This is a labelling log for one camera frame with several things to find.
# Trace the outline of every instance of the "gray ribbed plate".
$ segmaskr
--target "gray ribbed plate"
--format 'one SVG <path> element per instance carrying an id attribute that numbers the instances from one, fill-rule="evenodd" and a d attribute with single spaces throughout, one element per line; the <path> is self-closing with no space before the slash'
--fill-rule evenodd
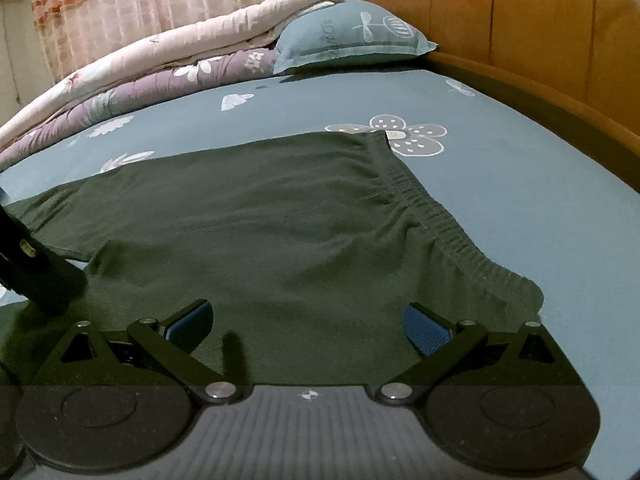
<path id="1" fill-rule="evenodd" d="M 360 386 L 257 386 L 243 402 L 203 410 L 172 450 L 136 469 L 76 476 L 36 466 L 28 480 L 421 480 L 501 478 L 444 454 L 413 412 Z M 585 480 L 577 470 L 548 480 Z"/>

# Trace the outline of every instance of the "pillow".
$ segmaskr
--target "pillow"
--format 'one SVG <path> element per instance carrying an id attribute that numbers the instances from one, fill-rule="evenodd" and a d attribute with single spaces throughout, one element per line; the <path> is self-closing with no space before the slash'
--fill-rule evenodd
<path id="1" fill-rule="evenodd" d="M 342 0 L 295 19 L 282 31 L 275 74 L 295 68 L 362 66 L 407 60 L 437 48 L 388 10 L 362 0 Z"/>

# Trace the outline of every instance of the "blue gripper pad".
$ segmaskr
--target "blue gripper pad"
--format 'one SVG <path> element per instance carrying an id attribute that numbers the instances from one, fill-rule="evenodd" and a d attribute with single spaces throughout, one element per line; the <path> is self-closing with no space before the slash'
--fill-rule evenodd
<path id="1" fill-rule="evenodd" d="M 168 326 L 165 329 L 164 338 L 183 352 L 190 354 L 209 335 L 212 326 L 213 307 L 209 301 L 205 301 Z"/>
<path id="2" fill-rule="evenodd" d="M 404 334 L 425 355 L 431 355 L 451 341 L 449 329 L 409 305 L 404 311 Z"/>

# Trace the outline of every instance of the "purple blanket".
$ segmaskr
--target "purple blanket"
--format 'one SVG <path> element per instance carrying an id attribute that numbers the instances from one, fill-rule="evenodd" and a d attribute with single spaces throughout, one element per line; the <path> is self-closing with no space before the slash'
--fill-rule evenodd
<path id="1" fill-rule="evenodd" d="M 40 124 L 0 153 L 0 171 L 95 124 L 201 90 L 273 75 L 275 50 L 256 48 L 202 59 L 123 83 Z"/>

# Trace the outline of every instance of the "elastic waistband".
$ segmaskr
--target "elastic waistband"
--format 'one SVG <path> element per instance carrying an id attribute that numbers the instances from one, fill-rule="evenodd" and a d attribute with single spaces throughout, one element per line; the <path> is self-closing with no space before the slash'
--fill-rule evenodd
<path id="1" fill-rule="evenodd" d="M 536 310 L 542 305 L 542 291 L 534 282 L 487 258 L 456 219 L 427 193 L 411 170 L 393 153 L 386 132 L 360 135 L 390 190 L 411 209 L 428 234 L 433 236 L 438 248 L 460 271 L 507 303 L 529 304 Z"/>

